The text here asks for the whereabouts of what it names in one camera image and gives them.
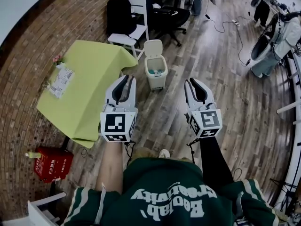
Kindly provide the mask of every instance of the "black cable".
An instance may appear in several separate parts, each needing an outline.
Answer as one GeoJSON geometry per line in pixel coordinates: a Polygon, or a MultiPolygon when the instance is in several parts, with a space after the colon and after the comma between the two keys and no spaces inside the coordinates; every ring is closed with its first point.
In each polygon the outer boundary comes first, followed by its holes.
{"type": "Polygon", "coordinates": [[[244,17],[244,16],[238,16],[238,17],[236,18],[237,21],[238,21],[238,18],[239,18],[239,17],[241,17],[241,18],[243,18],[243,19],[245,19],[245,20],[253,21],[252,19],[246,18],[246,17],[244,17]]]}
{"type": "Polygon", "coordinates": [[[241,62],[242,64],[244,64],[243,67],[247,67],[247,66],[249,65],[249,63],[248,63],[248,62],[247,62],[247,63],[244,63],[244,62],[240,59],[240,53],[241,53],[241,51],[242,51],[243,48],[244,48],[244,44],[243,44],[243,41],[242,41],[242,39],[241,39],[241,37],[240,37],[240,33],[239,33],[239,30],[238,30],[237,27],[236,27],[236,29],[237,29],[237,33],[238,33],[238,36],[239,36],[239,39],[240,39],[240,43],[241,43],[241,49],[240,49],[240,51],[239,51],[239,53],[238,53],[238,58],[239,58],[240,62],[241,62]]]}
{"type": "Polygon", "coordinates": [[[243,174],[242,169],[241,168],[236,168],[235,171],[234,171],[234,173],[233,173],[234,182],[237,182],[240,179],[240,177],[241,177],[242,174],[243,174]],[[237,170],[240,170],[240,175],[238,176],[237,179],[235,179],[235,173],[236,173],[237,170]]]}
{"type": "Polygon", "coordinates": [[[87,157],[87,156],[88,156],[88,151],[87,151],[87,149],[86,149],[85,147],[83,147],[83,146],[82,146],[80,149],[81,149],[80,154],[81,154],[82,158],[87,157]]]}
{"type": "Polygon", "coordinates": [[[134,146],[136,145],[136,142],[135,142],[135,141],[130,141],[130,142],[125,143],[125,145],[126,145],[127,155],[128,155],[128,157],[129,157],[129,159],[128,159],[128,161],[127,161],[127,167],[128,167],[128,164],[129,164],[130,161],[132,160],[133,151],[134,151],[134,146]],[[129,145],[130,145],[130,143],[133,143],[131,154],[129,154],[129,153],[128,153],[128,150],[127,150],[128,147],[129,147],[129,145]]]}
{"type": "Polygon", "coordinates": [[[193,162],[193,164],[196,164],[196,163],[194,162],[194,156],[193,156],[195,152],[194,152],[194,150],[192,149],[192,146],[191,146],[191,145],[190,145],[189,147],[190,147],[190,150],[191,150],[192,162],[193,162]]]}
{"type": "Polygon", "coordinates": [[[229,22],[229,21],[222,22],[222,28],[224,29],[224,31],[222,32],[222,31],[217,30],[217,28],[216,28],[216,22],[215,22],[214,20],[212,20],[212,19],[207,15],[208,6],[209,6],[209,0],[208,0],[208,3],[207,3],[206,13],[205,13],[205,14],[206,14],[206,18],[208,18],[210,21],[214,22],[214,28],[215,28],[215,30],[216,30],[217,32],[225,33],[226,30],[225,30],[224,24],[225,24],[225,23],[233,24],[233,22],[232,22],[232,21],[231,21],[231,22],[229,22]]]}

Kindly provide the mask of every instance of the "white jacket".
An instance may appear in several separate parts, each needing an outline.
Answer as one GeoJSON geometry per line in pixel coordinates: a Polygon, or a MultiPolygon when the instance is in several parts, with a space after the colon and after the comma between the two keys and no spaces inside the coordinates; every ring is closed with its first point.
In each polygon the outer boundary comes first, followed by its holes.
{"type": "Polygon", "coordinates": [[[290,51],[292,46],[297,44],[301,37],[301,25],[298,18],[294,17],[285,23],[282,37],[284,39],[279,44],[275,45],[275,53],[280,58],[283,58],[290,51]]]}

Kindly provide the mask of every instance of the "red plastic box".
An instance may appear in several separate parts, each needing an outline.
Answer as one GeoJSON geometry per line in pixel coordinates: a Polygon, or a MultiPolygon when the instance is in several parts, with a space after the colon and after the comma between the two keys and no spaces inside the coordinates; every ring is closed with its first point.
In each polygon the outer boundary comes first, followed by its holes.
{"type": "Polygon", "coordinates": [[[34,171],[45,183],[64,179],[69,173],[73,154],[61,148],[38,147],[36,152],[42,154],[37,158],[34,171]]]}

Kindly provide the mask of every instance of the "trash bin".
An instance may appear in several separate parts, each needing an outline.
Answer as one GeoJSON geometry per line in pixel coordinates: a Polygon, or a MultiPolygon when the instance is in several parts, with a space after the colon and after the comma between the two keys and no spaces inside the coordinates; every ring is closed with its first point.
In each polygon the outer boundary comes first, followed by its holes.
{"type": "Polygon", "coordinates": [[[146,55],[144,66],[151,90],[164,89],[168,73],[166,61],[162,56],[163,45],[161,40],[149,40],[144,43],[146,55]]]}

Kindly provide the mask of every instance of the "white stripe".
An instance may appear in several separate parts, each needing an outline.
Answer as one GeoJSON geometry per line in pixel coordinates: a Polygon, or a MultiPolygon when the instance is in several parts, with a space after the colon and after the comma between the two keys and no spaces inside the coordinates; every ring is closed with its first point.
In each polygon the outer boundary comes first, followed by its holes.
{"type": "Polygon", "coordinates": [[[79,213],[80,209],[87,203],[89,190],[90,190],[90,188],[88,188],[88,187],[85,187],[83,189],[83,191],[81,192],[81,195],[80,195],[81,200],[80,200],[79,206],[74,210],[73,214],[69,218],[65,219],[64,223],[61,226],[63,226],[65,223],[69,222],[72,217],[77,215],[79,213]]]}
{"type": "Polygon", "coordinates": [[[252,198],[257,199],[258,197],[252,192],[251,184],[248,180],[243,180],[243,184],[245,186],[245,191],[252,196],[252,198]]]}
{"type": "Polygon", "coordinates": [[[102,219],[102,216],[103,216],[103,201],[104,201],[106,189],[105,189],[105,186],[103,185],[103,183],[102,183],[102,186],[103,186],[103,191],[102,191],[102,195],[100,196],[99,208],[98,208],[98,212],[97,212],[94,224],[100,224],[100,220],[102,219]]]}
{"type": "Polygon", "coordinates": [[[275,215],[275,219],[274,219],[274,222],[273,222],[273,226],[278,226],[278,225],[279,225],[279,219],[278,219],[278,217],[277,217],[275,211],[269,206],[269,204],[268,204],[267,201],[265,200],[265,198],[264,198],[264,196],[263,196],[263,194],[262,194],[262,191],[261,191],[260,188],[259,188],[258,181],[257,181],[257,180],[254,180],[254,182],[255,182],[255,187],[256,187],[257,191],[259,192],[259,194],[260,194],[262,200],[265,202],[265,205],[266,205],[268,208],[270,208],[270,209],[272,210],[272,213],[275,215]]]}
{"type": "Polygon", "coordinates": [[[72,198],[72,202],[71,202],[71,206],[70,206],[70,208],[69,208],[69,212],[68,212],[66,218],[68,218],[68,217],[70,216],[70,214],[71,214],[71,212],[72,212],[72,210],[73,210],[73,206],[74,206],[74,203],[75,203],[75,197],[76,197],[77,190],[78,190],[78,188],[75,189],[75,191],[74,191],[73,198],[72,198]]]}
{"type": "Polygon", "coordinates": [[[143,210],[140,210],[140,212],[141,212],[141,214],[142,214],[142,216],[143,216],[144,218],[147,218],[147,216],[146,216],[146,214],[145,214],[145,212],[144,212],[143,210]]]}

